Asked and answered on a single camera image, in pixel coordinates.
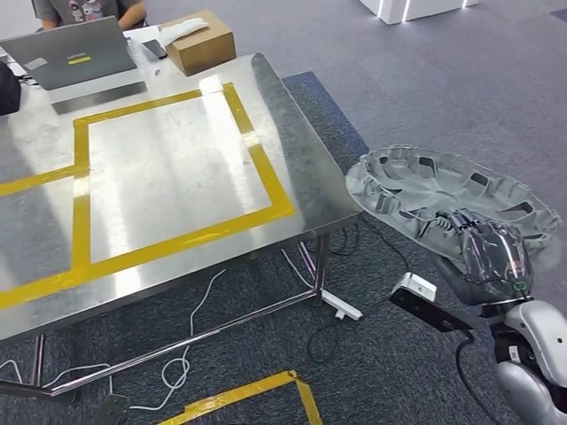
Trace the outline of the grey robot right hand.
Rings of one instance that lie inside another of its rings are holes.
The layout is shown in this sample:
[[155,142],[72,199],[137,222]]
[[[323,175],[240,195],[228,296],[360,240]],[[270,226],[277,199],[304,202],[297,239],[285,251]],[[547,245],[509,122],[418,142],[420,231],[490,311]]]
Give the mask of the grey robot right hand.
[[531,301],[534,271],[523,237],[515,226],[467,209],[445,212],[459,242],[460,266],[436,253],[433,264],[465,305]]

